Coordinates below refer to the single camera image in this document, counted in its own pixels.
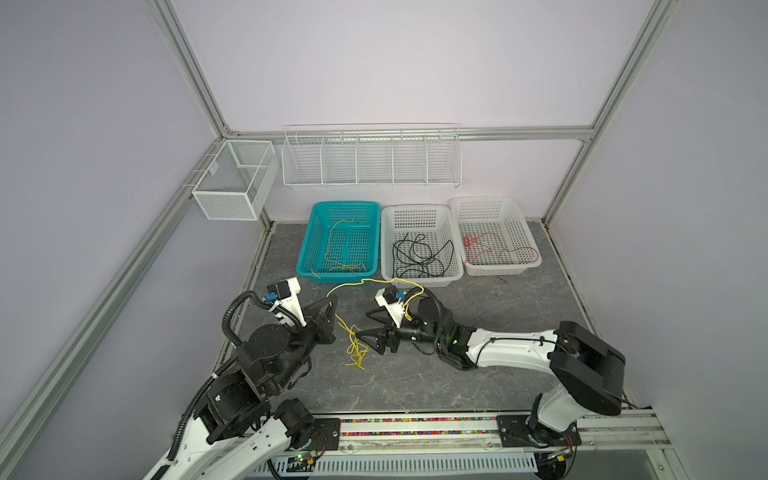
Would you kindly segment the teal plastic basket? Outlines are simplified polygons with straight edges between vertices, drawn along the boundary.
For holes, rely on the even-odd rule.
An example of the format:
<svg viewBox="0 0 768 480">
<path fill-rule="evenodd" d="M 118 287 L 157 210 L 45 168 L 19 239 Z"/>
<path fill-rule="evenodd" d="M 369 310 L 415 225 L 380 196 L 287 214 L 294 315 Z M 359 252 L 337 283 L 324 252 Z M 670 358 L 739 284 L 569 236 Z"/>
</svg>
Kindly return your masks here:
<svg viewBox="0 0 768 480">
<path fill-rule="evenodd" d="M 296 272 L 317 284 L 354 283 L 379 267 L 381 206 L 320 202 L 311 210 Z"/>
</svg>

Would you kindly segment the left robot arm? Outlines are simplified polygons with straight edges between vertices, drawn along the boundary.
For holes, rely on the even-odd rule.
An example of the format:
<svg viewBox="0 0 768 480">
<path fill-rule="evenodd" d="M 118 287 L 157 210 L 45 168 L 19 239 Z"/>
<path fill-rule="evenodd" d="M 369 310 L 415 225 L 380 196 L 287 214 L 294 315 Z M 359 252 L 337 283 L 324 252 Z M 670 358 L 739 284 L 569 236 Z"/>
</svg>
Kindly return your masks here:
<svg viewBox="0 0 768 480">
<path fill-rule="evenodd" d="M 237 309 L 248 300 L 287 317 L 267 324 L 246 340 L 232 328 Z M 272 406 L 271 398 L 291 389 L 312 368 L 311 353 L 335 340 L 337 298 L 318 300 L 292 313 L 268 295 L 246 291 L 230 304 L 222 330 L 234 353 L 215 370 L 184 410 L 167 453 L 150 479 L 245 479 L 261 466 L 292 451 L 295 467 L 313 471 L 320 458 L 339 446 L 340 422 L 315 418 L 298 399 Z"/>
</svg>

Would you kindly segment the aluminium cage frame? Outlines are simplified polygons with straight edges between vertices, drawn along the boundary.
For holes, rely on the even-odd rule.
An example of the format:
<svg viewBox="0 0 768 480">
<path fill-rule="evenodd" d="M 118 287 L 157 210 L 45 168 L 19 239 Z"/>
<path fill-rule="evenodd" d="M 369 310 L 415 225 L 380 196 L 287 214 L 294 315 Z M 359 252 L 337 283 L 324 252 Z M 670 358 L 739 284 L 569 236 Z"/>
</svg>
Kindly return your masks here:
<svg viewBox="0 0 768 480">
<path fill-rule="evenodd" d="M 463 127 L 459 131 L 459 139 L 463 142 L 581 140 L 583 145 L 568 168 L 544 216 L 544 221 L 550 223 L 557 215 L 593 148 L 607 131 L 609 122 L 678 7 L 676 1 L 656 1 L 652 4 L 626 61 L 591 125 Z M 227 140 L 244 140 L 247 136 L 241 132 L 226 132 L 200 67 L 192 58 L 192 50 L 187 44 L 187 38 L 172 4 L 168 1 L 151 1 L 148 8 L 206 118 L 213 125 L 216 138 L 198 162 L 199 165 L 206 166 L 212 161 L 215 148 L 223 146 Z M 2 431 L 2 478 L 11 478 L 20 468 L 136 288 L 178 228 L 191 205 L 192 188 L 198 178 L 195 172 L 186 177 Z"/>
</svg>

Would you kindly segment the front aluminium rail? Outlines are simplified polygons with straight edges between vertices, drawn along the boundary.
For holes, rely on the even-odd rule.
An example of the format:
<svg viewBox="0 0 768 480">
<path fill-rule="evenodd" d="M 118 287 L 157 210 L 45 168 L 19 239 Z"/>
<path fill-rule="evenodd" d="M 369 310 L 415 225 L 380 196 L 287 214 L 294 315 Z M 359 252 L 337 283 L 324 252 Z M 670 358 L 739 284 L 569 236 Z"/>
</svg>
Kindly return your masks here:
<svg viewBox="0 0 768 480">
<path fill-rule="evenodd" d="M 600 450 L 669 449 L 671 440 L 651 410 L 625 410 L 617 417 L 588 415 L 563 433 L 536 440 L 527 429 L 524 412 L 310 414 L 301 404 L 263 416 L 258 427 L 219 440 L 205 423 L 190 421 L 160 465 L 207 469 L 241 449 L 247 460 L 258 455 L 299 456 L 315 451 L 332 455 L 413 456 L 469 452 L 525 452 L 545 460 L 569 459 Z"/>
</svg>

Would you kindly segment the white plastic basket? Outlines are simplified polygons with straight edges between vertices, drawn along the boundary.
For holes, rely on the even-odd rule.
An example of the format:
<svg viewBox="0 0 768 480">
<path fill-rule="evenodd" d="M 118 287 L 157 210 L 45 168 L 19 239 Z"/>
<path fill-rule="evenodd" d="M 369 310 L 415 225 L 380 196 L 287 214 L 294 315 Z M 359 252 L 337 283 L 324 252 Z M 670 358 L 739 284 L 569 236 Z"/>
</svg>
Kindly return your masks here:
<svg viewBox="0 0 768 480">
<path fill-rule="evenodd" d="M 459 228 L 468 275 L 513 276 L 541 264 L 540 250 L 515 199 L 457 197 L 449 201 L 449 209 Z"/>
<path fill-rule="evenodd" d="M 387 206 L 380 234 L 380 273 L 386 280 L 438 288 L 464 274 L 459 228 L 446 205 Z"/>
</svg>

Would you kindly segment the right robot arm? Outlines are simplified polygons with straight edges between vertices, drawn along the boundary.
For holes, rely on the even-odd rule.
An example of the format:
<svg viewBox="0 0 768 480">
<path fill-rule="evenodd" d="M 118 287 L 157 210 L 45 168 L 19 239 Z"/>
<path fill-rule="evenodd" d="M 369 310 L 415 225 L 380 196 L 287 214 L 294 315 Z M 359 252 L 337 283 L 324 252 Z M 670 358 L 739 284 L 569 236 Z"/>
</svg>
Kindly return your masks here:
<svg viewBox="0 0 768 480">
<path fill-rule="evenodd" d="M 380 325 L 356 337 L 379 354 L 410 342 L 431 346 L 441 361 L 460 371 L 510 367 L 553 376 L 556 385 L 535 398 L 529 413 L 498 420 L 505 446 L 575 447 L 581 443 L 579 419 L 622 412 L 625 356 L 576 322 L 533 333 L 491 331 L 456 322 L 431 297 L 421 300 L 414 314 L 402 301 L 381 300 L 366 315 Z"/>
</svg>

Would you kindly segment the right white plastic basket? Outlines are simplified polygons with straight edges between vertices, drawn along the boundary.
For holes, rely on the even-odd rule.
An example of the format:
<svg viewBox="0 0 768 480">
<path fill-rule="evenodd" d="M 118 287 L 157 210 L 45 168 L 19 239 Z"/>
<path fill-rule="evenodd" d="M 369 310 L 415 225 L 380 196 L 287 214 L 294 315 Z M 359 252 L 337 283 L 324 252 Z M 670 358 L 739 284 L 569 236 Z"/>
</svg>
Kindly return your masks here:
<svg viewBox="0 0 768 480">
<path fill-rule="evenodd" d="M 449 201 L 449 209 L 459 228 L 468 275 L 513 276 L 541 264 L 540 250 L 515 199 L 457 197 Z"/>
</svg>

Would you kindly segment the middle white plastic basket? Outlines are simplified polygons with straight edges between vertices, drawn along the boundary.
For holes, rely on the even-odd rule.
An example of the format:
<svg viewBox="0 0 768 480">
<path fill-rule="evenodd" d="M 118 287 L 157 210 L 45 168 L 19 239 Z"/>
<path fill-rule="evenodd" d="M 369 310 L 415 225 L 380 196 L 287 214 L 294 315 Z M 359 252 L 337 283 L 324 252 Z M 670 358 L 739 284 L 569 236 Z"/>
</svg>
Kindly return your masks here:
<svg viewBox="0 0 768 480">
<path fill-rule="evenodd" d="M 438 288 L 464 274 L 459 228 L 446 205 L 387 206 L 380 234 L 380 273 L 386 280 Z"/>
</svg>

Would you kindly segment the white mesh wall box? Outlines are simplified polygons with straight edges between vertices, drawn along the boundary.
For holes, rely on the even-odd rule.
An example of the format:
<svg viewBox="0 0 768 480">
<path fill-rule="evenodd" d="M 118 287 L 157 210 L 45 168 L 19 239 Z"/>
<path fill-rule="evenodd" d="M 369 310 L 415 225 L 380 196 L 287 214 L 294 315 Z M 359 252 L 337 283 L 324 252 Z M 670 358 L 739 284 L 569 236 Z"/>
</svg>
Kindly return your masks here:
<svg viewBox="0 0 768 480">
<path fill-rule="evenodd" d="M 258 221 L 278 172 L 272 142 L 225 140 L 192 194 L 208 220 Z"/>
</svg>

